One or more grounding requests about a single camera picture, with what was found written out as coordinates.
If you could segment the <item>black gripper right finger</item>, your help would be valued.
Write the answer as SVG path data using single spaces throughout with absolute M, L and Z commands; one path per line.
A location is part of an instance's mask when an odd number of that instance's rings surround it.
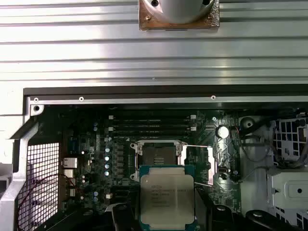
M 276 231 L 276 218 L 262 210 L 245 215 L 216 205 L 204 189 L 196 188 L 196 219 L 202 231 Z

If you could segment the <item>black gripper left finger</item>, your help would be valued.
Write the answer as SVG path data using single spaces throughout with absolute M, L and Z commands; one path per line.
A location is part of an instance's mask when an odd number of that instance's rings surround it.
M 140 231 L 141 226 L 135 219 L 129 204 L 117 203 L 111 205 L 113 224 L 116 231 Z

